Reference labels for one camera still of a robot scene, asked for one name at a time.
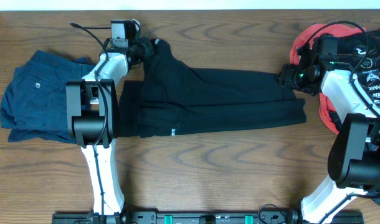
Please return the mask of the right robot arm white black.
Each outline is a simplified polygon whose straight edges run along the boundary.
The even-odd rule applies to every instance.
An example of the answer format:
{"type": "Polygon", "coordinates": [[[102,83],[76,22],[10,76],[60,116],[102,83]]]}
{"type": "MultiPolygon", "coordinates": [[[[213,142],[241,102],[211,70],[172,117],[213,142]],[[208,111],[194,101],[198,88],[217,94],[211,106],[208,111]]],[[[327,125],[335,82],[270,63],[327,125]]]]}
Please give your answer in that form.
{"type": "Polygon", "coordinates": [[[286,64],[279,74],[282,86],[328,97],[341,128],[328,156],[328,175],[287,213],[287,223],[339,223],[360,216],[343,215],[356,198],[380,202],[380,111],[358,82],[348,63],[319,62],[301,67],[286,64]]]}

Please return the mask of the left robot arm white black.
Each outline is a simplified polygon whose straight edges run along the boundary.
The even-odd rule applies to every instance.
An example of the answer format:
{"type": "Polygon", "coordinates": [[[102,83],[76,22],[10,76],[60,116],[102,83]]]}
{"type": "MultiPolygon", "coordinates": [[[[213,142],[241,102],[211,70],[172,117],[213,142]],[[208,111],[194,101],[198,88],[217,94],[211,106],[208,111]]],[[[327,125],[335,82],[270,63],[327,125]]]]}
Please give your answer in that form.
{"type": "Polygon", "coordinates": [[[99,218],[119,217],[125,198],[119,186],[115,160],[120,114],[116,84],[154,53],[149,38],[113,39],[100,54],[95,68],[67,83],[67,125],[85,156],[92,182],[93,213],[99,218]]]}

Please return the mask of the black t-shirt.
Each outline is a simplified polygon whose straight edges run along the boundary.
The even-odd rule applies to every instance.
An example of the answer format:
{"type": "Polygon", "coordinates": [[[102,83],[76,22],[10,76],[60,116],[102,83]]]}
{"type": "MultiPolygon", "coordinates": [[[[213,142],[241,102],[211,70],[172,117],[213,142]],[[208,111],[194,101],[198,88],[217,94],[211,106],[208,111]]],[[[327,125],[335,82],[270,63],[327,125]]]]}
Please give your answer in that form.
{"type": "Polygon", "coordinates": [[[127,80],[120,97],[120,137],[275,128],[306,122],[305,100],[278,85],[277,75],[191,68],[170,45],[153,39],[144,79],[127,80]]]}

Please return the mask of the folded navy blue shorts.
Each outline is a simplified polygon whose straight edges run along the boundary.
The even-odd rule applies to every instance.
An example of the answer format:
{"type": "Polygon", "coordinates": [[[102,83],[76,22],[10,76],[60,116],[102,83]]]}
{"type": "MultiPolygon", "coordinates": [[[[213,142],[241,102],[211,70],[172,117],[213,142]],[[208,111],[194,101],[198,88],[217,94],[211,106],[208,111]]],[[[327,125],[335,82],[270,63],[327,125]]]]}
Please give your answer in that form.
{"type": "Polygon", "coordinates": [[[90,73],[87,59],[66,58],[38,50],[17,67],[0,107],[1,127],[9,142],[34,138],[75,144],[67,126],[66,84],[90,73]]]}

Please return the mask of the red cloth garment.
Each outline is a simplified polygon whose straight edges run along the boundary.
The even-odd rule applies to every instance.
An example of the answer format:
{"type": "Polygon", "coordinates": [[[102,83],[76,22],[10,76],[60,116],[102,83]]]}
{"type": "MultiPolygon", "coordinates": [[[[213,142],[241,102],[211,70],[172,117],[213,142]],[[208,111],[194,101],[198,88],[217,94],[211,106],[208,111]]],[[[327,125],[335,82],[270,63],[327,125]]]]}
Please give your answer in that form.
{"type": "MultiPolygon", "coordinates": [[[[307,29],[305,29],[294,41],[291,51],[290,51],[290,63],[298,65],[300,61],[300,56],[297,55],[297,49],[302,47],[306,41],[312,36],[313,33],[315,33],[318,29],[322,28],[325,24],[314,24],[307,29]]],[[[335,24],[332,26],[329,26],[327,28],[324,28],[323,30],[319,31],[316,36],[314,36],[308,43],[310,47],[313,45],[313,39],[315,37],[321,36],[322,34],[331,34],[334,37],[346,37],[353,34],[361,33],[361,31],[354,27],[349,27],[343,24],[335,24]]],[[[324,95],[323,93],[319,93],[319,115],[322,120],[322,122],[325,124],[325,126],[333,131],[335,134],[339,133],[340,127],[341,127],[341,120],[337,114],[337,111],[335,107],[333,106],[330,99],[324,95]]]]}

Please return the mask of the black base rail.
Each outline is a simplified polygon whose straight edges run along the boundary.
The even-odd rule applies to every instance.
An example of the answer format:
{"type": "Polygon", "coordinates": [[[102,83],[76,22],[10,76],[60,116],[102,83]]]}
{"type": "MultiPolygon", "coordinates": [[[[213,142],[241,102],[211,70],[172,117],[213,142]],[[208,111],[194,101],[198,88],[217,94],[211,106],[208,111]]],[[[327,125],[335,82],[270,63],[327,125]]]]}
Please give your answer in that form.
{"type": "Polygon", "coordinates": [[[263,206],[257,212],[158,212],[124,210],[101,216],[98,213],[55,213],[52,224],[302,224],[299,210],[263,206]]]}

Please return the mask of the black printed cycling jersey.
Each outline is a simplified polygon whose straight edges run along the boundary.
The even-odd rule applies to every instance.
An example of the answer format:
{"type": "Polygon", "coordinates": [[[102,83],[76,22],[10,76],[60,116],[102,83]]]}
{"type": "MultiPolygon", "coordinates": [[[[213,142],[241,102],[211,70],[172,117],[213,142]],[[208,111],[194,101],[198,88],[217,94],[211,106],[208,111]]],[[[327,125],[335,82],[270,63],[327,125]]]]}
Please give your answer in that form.
{"type": "Polygon", "coordinates": [[[352,66],[356,66],[369,48],[368,57],[357,69],[359,84],[380,109],[380,29],[369,31],[369,45],[364,34],[358,33],[341,37],[338,53],[350,56],[352,66]]]}

